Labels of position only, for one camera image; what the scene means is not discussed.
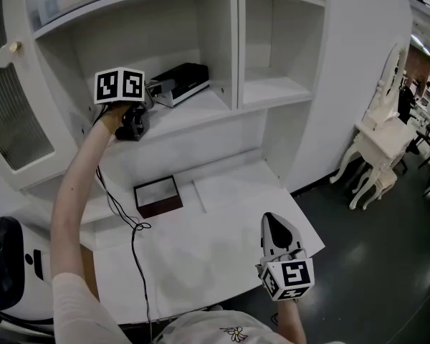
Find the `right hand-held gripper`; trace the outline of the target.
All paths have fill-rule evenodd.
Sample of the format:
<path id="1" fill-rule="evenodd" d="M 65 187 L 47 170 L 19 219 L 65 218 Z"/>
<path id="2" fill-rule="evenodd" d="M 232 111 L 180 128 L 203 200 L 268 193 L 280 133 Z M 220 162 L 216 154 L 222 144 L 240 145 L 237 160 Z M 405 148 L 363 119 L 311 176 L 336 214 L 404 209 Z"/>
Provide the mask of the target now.
<path id="1" fill-rule="evenodd" d="M 299 230 L 284 217 L 267 212 L 261 233 L 264 256 L 256 268 L 270 298 L 279 302 L 303 297 L 315 285 L 315 275 Z"/>

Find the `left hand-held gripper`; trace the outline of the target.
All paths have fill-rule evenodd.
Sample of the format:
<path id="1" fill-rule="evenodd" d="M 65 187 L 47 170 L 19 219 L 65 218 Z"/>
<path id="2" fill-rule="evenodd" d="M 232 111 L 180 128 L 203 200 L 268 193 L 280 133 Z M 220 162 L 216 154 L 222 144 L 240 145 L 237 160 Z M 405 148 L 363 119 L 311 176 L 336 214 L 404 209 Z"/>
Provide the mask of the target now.
<path id="1" fill-rule="evenodd" d="M 126 67 L 97 72 L 94 103 L 102 106 L 98 118 L 113 107 L 128 105 L 114 135 L 119 141 L 139 141 L 149 129 L 149 110 L 155 105 L 151 94 L 167 93 L 175 86 L 174 79 L 151 80 L 147 86 L 144 71 Z"/>

